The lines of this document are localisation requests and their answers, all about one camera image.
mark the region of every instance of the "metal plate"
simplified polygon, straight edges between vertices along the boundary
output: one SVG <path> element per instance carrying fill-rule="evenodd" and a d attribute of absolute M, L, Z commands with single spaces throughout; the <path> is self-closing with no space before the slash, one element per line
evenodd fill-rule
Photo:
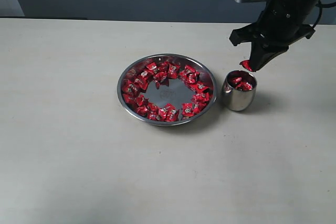
<path fill-rule="evenodd" d="M 192 95 L 195 94 L 192 90 L 190 90 L 180 79 L 170 79 L 169 80 L 169 87 L 167 86 L 160 86 L 159 89 L 156 89 L 155 83 L 151 82 L 148 86 L 148 89 L 146 93 L 143 95 L 146 98 L 149 98 L 149 101 L 156 104 L 159 108 L 165 106 L 167 103 L 171 103 L 176 107 L 176 109 L 180 109 L 179 114 L 179 121 L 176 122 L 158 122 L 158 121 L 152 121 L 147 118 L 144 118 L 135 112 L 133 112 L 128 105 L 125 103 L 123 97 L 122 97 L 122 91 L 121 87 L 123 86 L 124 82 L 129 80 L 134 80 L 136 76 L 138 76 L 142 70 L 147 66 L 148 64 L 155 62 L 171 62 L 177 65 L 180 65 L 180 69 L 184 69 L 185 65 L 189 65 L 196 69 L 198 72 L 200 72 L 199 80 L 202 81 L 206 86 L 210 87 L 212 90 L 213 96 L 211 100 L 209 101 L 209 104 L 203 109 L 203 111 L 191 118 L 181 120 L 182 119 L 182 103 L 190 103 Z M 144 57 L 136 62 L 134 62 L 132 65 L 130 65 L 121 75 L 118 81 L 117 86 L 117 93 L 118 98 L 122 106 L 132 115 L 138 118 L 141 121 L 159 125 L 159 126 L 172 126 L 172 125 L 179 125 L 187 122 L 191 122 L 192 120 L 200 117 L 205 112 L 209 110 L 209 108 L 214 104 L 216 97 L 217 97 L 217 86 L 216 81 L 212 73 L 200 62 L 191 59 L 186 56 L 182 55 L 174 55 L 174 54 L 159 54 L 159 55 L 151 55 Z"/>

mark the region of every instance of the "table surface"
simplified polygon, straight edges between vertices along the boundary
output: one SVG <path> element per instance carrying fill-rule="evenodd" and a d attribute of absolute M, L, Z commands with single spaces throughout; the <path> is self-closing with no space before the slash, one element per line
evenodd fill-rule
<path fill-rule="evenodd" d="M 218 86 L 249 57 L 243 24 L 0 20 L 0 223 L 334 223 L 336 27 L 255 74 L 245 112 L 147 125 L 123 70 L 175 53 Z"/>

